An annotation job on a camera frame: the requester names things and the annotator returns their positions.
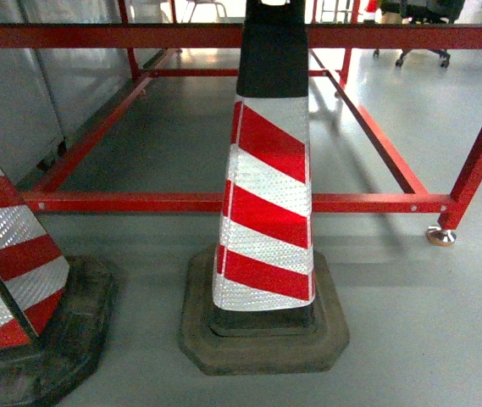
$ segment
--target leveling foot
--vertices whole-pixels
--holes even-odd
[[[449,229],[442,229],[440,226],[429,226],[425,236],[436,246],[451,246],[457,240],[457,235]]]

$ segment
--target traffic cone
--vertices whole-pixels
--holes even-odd
[[[180,344],[208,374],[324,371],[348,331],[313,252],[303,0],[247,2],[237,95],[219,245],[191,262]]]
[[[378,0],[368,0],[367,8],[363,14],[363,23],[376,24],[376,11],[378,11]]]
[[[95,369],[113,287],[60,253],[0,170],[0,405],[52,402]]]

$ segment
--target red steel table frame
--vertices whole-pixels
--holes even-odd
[[[238,48],[241,25],[0,25],[0,48],[109,47],[168,49],[147,70],[132,69],[132,91],[109,117],[92,128],[23,196],[36,212],[219,212],[222,193],[207,192],[59,192],[65,179],[105,136],[150,81],[167,76],[236,75],[237,70],[166,70],[180,47]],[[477,25],[308,25],[311,48],[462,48],[482,49]],[[405,193],[316,193],[314,212],[438,213],[444,229],[456,229],[482,181],[482,127],[449,194],[427,192],[407,162],[366,109],[346,93],[346,77],[321,63],[311,75],[326,76],[353,112],[369,140]]]

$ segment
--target concrete floor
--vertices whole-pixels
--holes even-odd
[[[398,54],[355,51],[352,92],[425,186],[449,192],[482,124],[482,52],[453,51],[448,70],[426,51],[399,70]],[[186,67],[237,61],[233,51],[182,55]],[[64,189],[222,190],[235,79],[159,80],[148,91]],[[312,80],[310,92],[315,192],[399,192],[331,84]],[[352,337],[318,374],[208,377],[180,352],[186,265],[217,242],[217,215],[41,220],[66,254],[93,255],[119,282],[101,365],[62,407],[482,406],[482,186],[450,248],[424,237],[436,215],[315,216],[315,248]]]

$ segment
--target cone base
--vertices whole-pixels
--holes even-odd
[[[97,368],[115,285],[102,265],[68,258],[59,306],[40,336],[42,346],[0,350],[0,406],[58,402]]]
[[[315,330],[297,335],[221,337],[213,320],[214,248],[191,259],[180,323],[180,348],[199,369],[212,376],[327,371],[347,346],[346,319],[322,254],[314,253],[317,295]]]

